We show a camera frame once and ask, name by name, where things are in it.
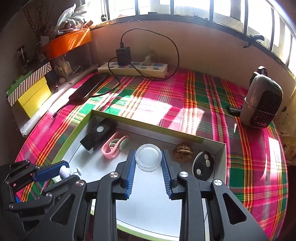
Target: blue gripper pad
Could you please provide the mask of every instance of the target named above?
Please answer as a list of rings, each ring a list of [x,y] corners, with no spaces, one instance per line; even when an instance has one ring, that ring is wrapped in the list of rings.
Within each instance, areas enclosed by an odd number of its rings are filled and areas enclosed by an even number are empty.
[[[66,166],[69,168],[69,164],[66,161],[58,162],[56,164],[52,164],[41,168],[39,172],[37,172],[36,177],[34,178],[35,182],[46,182],[53,177],[59,175],[59,170],[61,166]]]
[[[131,158],[131,164],[128,170],[128,176],[126,179],[126,198],[129,199],[129,196],[131,194],[131,190],[133,187],[133,179],[135,177],[135,170],[136,170],[136,157],[135,157],[136,151],[134,150],[132,158]]]
[[[165,154],[162,151],[162,159],[161,159],[161,169],[163,171],[163,179],[165,181],[165,190],[168,195],[168,197],[171,199],[172,198],[172,179],[170,177],[170,172],[168,170],[168,165],[165,159]]]

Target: walnut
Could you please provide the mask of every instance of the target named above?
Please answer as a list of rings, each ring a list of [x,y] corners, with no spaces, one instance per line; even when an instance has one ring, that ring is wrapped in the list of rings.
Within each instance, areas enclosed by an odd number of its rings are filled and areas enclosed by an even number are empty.
[[[173,157],[177,161],[186,162],[193,157],[192,147],[188,144],[178,144],[173,150]]]

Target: windowsill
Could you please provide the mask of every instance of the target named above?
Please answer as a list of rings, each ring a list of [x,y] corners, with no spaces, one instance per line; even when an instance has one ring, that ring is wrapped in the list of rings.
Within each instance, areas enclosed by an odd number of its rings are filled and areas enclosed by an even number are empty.
[[[219,20],[224,19],[224,21],[221,21],[222,23],[216,23],[211,22],[202,18],[196,18],[196,17],[189,17],[189,16],[183,16],[183,15],[172,15],[172,14],[148,14],[148,15],[136,15],[136,16],[128,16],[128,17],[122,17],[122,18],[116,18],[113,20],[109,20],[100,24],[97,24],[93,29],[95,30],[98,28],[102,28],[108,25],[116,24],[116,23],[125,23],[125,22],[131,22],[131,21],[142,21],[142,20],[170,20],[170,21],[182,21],[182,22],[188,22],[188,23],[197,23],[204,26],[208,26],[220,31],[223,31],[225,33],[231,34],[237,38],[242,39],[243,41],[249,42],[250,37],[246,36],[242,32],[238,31],[237,27],[237,20],[232,19],[230,17],[224,16],[218,18]],[[276,61],[280,66],[282,66],[283,69],[287,71],[287,73],[295,79],[295,75],[291,72],[291,70],[285,65],[285,63],[282,62],[282,60],[276,56],[274,53],[272,53],[269,49],[267,49],[263,44],[259,42],[252,43],[253,46],[267,54],[269,57],[271,57],[274,61]]]

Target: white power strip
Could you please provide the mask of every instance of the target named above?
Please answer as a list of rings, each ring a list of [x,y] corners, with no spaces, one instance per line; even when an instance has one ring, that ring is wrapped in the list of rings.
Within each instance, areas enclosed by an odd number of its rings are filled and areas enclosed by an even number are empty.
[[[132,62],[143,75],[147,77],[164,78],[168,71],[167,64],[152,63],[151,65],[142,65],[143,62]],[[110,62],[109,67],[115,75],[141,76],[131,65],[119,66],[117,62]],[[98,68],[99,74],[110,73],[108,63]]]

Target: pink plastic clip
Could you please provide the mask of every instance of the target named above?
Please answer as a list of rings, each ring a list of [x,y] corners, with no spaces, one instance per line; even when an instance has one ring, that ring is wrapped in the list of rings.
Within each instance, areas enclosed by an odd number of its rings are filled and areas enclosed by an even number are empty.
[[[120,134],[119,131],[117,131],[116,133],[114,133],[113,136],[110,137],[109,140],[106,141],[106,143],[102,146],[101,151],[103,153],[103,155],[111,160],[113,158],[115,158],[118,154],[119,154],[119,146],[121,144],[121,142],[124,139],[127,139],[128,136],[123,136]],[[111,141],[115,140],[115,139],[119,139],[119,141],[117,141],[117,143],[115,144],[115,146],[113,148],[110,148],[109,145],[111,143]]]

